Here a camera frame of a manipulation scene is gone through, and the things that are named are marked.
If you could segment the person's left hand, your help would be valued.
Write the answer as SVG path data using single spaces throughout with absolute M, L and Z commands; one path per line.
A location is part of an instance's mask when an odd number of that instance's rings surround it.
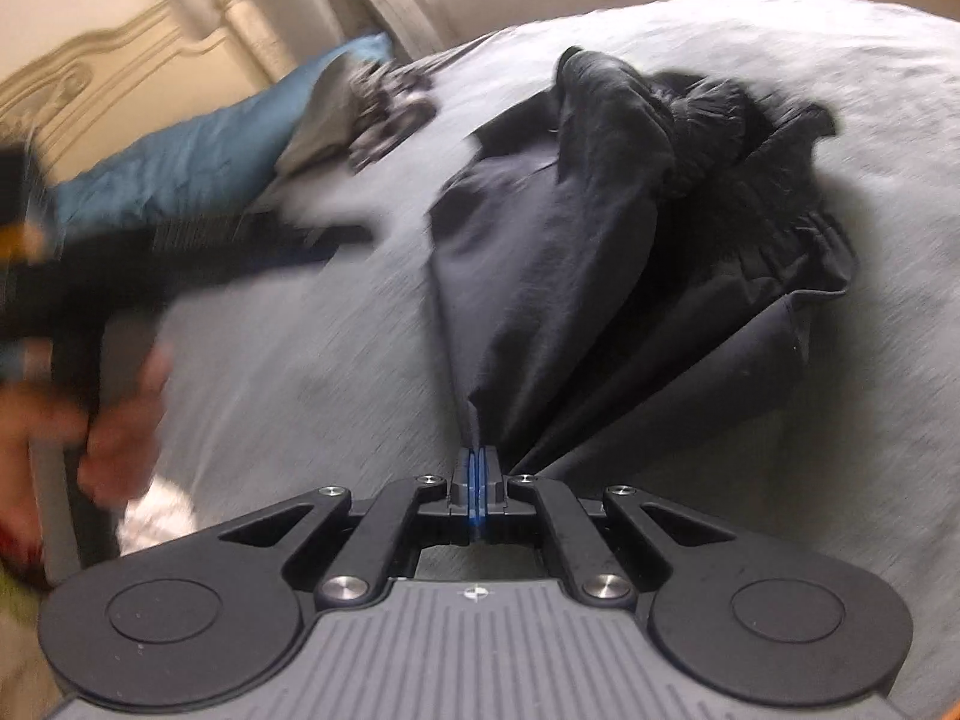
M 120 509 L 142 497 L 160 456 L 158 427 L 171 355 L 149 351 L 132 395 L 91 416 L 75 398 L 44 382 L 23 382 L 13 372 L 21 355 L 2 349 L 2 566 L 26 587 L 44 590 L 43 530 L 32 481 L 34 442 L 80 447 L 76 481 L 94 504 Z

